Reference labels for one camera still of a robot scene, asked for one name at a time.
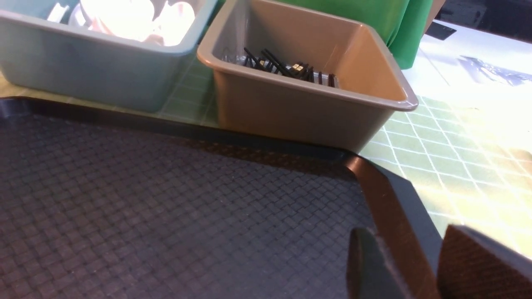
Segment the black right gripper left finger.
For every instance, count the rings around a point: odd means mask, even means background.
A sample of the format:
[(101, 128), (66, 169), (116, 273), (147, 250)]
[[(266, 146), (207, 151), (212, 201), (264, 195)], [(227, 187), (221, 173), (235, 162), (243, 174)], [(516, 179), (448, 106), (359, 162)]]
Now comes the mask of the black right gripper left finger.
[(384, 240), (367, 228), (354, 228), (350, 233), (347, 296), (349, 299), (412, 297)]

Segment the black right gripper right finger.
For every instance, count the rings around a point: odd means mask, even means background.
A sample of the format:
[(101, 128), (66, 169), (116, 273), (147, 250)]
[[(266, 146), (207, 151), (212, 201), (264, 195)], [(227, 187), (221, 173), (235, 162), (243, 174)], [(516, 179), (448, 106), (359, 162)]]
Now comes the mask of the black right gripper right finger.
[(443, 299), (530, 299), (531, 260), (465, 225), (449, 225), (437, 287)]

